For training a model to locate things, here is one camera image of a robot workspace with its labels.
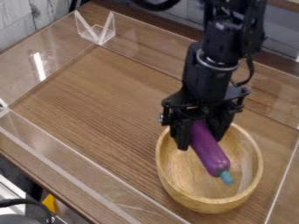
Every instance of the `yellow object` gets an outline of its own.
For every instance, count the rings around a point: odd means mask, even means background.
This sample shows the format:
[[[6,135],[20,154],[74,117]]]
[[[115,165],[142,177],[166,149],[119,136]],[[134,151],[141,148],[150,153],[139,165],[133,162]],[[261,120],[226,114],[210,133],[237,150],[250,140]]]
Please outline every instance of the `yellow object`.
[[[56,214],[55,198],[51,194],[48,194],[42,203],[48,207],[51,212]]]
[[[157,144],[157,168],[165,190],[193,211],[219,214],[241,206],[258,188],[263,173],[263,158],[251,135],[237,125],[229,128],[219,142],[230,161],[233,185],[214,178],[193,149],[178,150],[170,128]]]

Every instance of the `bowl rim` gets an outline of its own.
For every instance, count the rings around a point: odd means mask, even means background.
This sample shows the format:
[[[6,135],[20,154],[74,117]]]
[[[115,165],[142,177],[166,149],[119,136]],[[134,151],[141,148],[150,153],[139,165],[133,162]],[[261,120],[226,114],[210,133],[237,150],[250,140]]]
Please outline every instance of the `bowl rim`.
[[[163,131],[163,134],[161,135],[159,139],[158,139],[158,143],[157,143],[157,147],[155,147],[155,161],[157,161],[157,169],[158,172],[161,173],[161,175],[163,175],[163,180],[167,181],[167,184],[173,187],[173,189],[181,193],[181,195],[183,195],[186,198],[190,198],[191,200],[197,200],[201,201],[203,203],[207,204],[215,204],[215,205],[221,205],[221,204],[229,204],[231,202],[239,201],[242,199],[245,199],[257,189],[258,187],[258,183],[262,179],[263,176],[263,167],[265,167],[265,161],[263,161],[263,156],[262,156],[262,152],[261,149],[258,147],[257,141],[254,140],[253,136],[246,132],[246,130],[237,125],[235,123],[231,124],[231,127],[234,127],[237,130],[241,131],[241,133],[247,137],[249,141],[253,143],[254,145],[254,149],[255,149],[255,153],[257,153],[257,158],[258,158],[258,168],[257,168],[257,176],[254,178],[254,181],[251,182],[251,184],[249,185],[249,187],[246,188],[245,191],[239,192],[237,195],[223,198],[223,199],[211,199],[211,198],[206,198],[202,196],[193,196],[189,193],[186,193],[186,191],[181,191],[181,187],[178,187],[178,185],[174,185],[169,178],[167,175],[165,174],[165,169],[162,169],[162,160],[161,160],[161,155],[162,155],[162,143],[165,140],[166,135],[170,133],[170,127],[167,127]]]

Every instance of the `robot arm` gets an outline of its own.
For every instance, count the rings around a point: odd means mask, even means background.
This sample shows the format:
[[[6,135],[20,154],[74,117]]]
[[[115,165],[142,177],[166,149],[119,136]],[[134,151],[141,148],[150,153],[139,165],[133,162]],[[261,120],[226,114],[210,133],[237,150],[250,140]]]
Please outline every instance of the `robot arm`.
[[[133,0],[149,10],[163,11],[179,0],[153,4]],[[253,55],[261,51],[265,34],[267,0],[206,0],[205,40],[193,43],[187,52],[182,89],[163,100],[162,125],[171,126],[171,135],[181,150],[191,144],[193,125],[205,121],[219,141],[242,112],[250,94],[245,85],[255,68]],[[247,59],[249,77],[237,83],[233,73],[239,60]]]

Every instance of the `wire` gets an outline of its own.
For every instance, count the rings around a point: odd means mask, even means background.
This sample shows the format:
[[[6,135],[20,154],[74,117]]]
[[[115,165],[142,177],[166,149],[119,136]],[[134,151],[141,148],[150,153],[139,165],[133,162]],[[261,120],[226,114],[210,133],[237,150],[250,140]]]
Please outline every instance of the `wire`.
[[[47,214],[47,223],[52,224],[52,213],[50,212],[47,206],[34,199],[3,199],[0,200],[0,207],[11,207],[22,204],[36,205],[43,209]]]
[[[171,9],[182,0],[167,0],[163,3],[150,3],[147,0],[131,0],[139,7],[150,11],[166,11]]]

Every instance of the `metal bracket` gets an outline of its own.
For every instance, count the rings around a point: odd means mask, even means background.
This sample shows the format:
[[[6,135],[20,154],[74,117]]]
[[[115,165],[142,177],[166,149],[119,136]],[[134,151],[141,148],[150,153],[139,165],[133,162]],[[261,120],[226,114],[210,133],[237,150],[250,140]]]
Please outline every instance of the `metal bracket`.
[[[96,45],[103,46],[117,36],[117,22],[112,11],[108,13],[104,26],[98,24],[90,26],[87,20],[78,11],[75,11],[75,19],[79,35]]]

